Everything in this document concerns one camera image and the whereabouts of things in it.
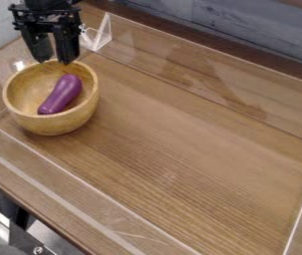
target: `wooden bowl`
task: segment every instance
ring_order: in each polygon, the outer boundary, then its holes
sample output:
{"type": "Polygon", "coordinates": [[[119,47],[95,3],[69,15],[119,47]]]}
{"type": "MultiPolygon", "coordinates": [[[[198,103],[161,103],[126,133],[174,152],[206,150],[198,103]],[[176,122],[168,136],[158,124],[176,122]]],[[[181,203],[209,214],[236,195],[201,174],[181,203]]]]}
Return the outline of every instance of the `wooden bowl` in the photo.
{"type": "Polygon", "coordinates": [[[30,66],[11,77],[4,86],[3,99],[20,127],[37,134],[62,134],[79,128],[95,112],[99,101],[98,76],[81,62],[66,66],[53,60],[30,66]],[[41,116],[38,109],[66,74],[82,79],[83,90],[63,112],[41,116]]]}

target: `screw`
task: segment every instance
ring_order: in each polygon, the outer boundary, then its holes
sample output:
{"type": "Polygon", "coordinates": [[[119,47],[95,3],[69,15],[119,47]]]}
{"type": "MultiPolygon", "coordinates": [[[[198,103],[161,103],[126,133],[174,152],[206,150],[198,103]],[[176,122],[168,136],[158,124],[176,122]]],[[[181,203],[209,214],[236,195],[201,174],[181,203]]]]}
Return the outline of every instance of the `screw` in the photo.
{"type": "Polygon", "coordinates": [[[37,248],[34,249],[34,254],[35,254],[35,255],[43,254],[43,247],[37,247],[37,248]]]}

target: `purple eggplant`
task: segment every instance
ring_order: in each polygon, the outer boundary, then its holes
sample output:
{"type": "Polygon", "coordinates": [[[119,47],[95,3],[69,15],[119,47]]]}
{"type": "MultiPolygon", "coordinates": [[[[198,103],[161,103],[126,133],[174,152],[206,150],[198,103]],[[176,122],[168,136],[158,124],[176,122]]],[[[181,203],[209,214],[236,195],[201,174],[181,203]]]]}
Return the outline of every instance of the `purple eggplant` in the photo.
{"type": "Polygon", "coordinates": [[[75,75],[65,75],[58,81],[57,87],[47,100],[39,107],[39,115],[54,115],[59,113],[71,100],[82,91],[82,80],[75,75]]]}

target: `bowl rim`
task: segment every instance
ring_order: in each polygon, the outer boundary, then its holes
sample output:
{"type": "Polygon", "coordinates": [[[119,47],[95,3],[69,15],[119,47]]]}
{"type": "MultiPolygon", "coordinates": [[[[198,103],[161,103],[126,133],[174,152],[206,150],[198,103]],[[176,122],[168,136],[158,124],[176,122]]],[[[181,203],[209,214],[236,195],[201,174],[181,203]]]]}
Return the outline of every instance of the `bowl rim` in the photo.
{"type": "MultiPolygon", "coordinates": [[[[49,63],[49,62],[58,62],[58,60],[57,60],[57,59],[51,59],[51,60],[47,61],[46,63],[49,63]]],[[[98,75],[97,75],[95,71],[93,70],[93,68],[91,68],[87,64],[85,64],[85,63],[82,63],[82,62],[79,62],[79,61],[74,61],[73,63],[75,63],[77,65],[83,66],[83,67],[89,70],[89,72],[91,73],[91,76],[93,76],[93,78],[94,78],[94,83],[95,83],[95,85],[94,85],[94,88],[93,88],[93,91],[91,91],[91,93],[90,93],[89,98],[87,98],[78,106],[75,106],[74,108],[71,108],[71,109],[69,109],[69,110],[66,110],[66,111],[63,111],[63,112],[61,112],[61,113],[57,113],[57,114],[54,114],[54,115],[27,115],[23,111],[18,110],[18,109],[12,106],[12,104],[11,104],[11,102],[10,102],[10,100],[8,100],[8,96],[7,96],[7,94],[8,94],[8,87],[10,87],[11,83],[12,83],[14,79],[15,79],[23,72],[27,72],[27,70],[30,70],[30,69],[33,69],[35,66],[41,65],[41,63],[35,63],[35,64],[30,65],[24,70],[22,70],[20,72],[15,73],[15,74],[11,76],[11,78],[7,80],[7,82],[6,82],[4,89],[3,89],[3,100],[4,100],[4,104],[6,104],[7,108],[10,109],[10,111],[12,111],[12,112],[16,113],[18,115],[24,116],[24,117],[28,117],[28,118],[51,119],[51,118],[54,118],[54,117],[61,117],[61,116],[65,116],[65,115],[67,115],[67,114],[75,112],[79,108],[83,107],[83,105],[87,104],[87,102],[95,97],[95,95],[97,95],[97,93],[98,93],[98,91],[99,91],[99,79],[98,79],[98,75]]]]}

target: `robotic arm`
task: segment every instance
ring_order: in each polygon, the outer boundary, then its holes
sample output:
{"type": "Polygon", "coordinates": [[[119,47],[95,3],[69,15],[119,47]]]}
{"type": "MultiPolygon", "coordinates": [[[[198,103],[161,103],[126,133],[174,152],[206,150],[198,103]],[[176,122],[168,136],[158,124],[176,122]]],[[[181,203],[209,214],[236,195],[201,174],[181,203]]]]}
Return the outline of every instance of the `robotic arm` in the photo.
{"type": "Polygon", "coordinates": [[[81,8],[70,0],[26,0],[10,6],[15,29],[22,36],[35,60],[49,61],[54,55],[49,33],[54,33],[59,62],[70,64],[81,55],[81,8]]]}

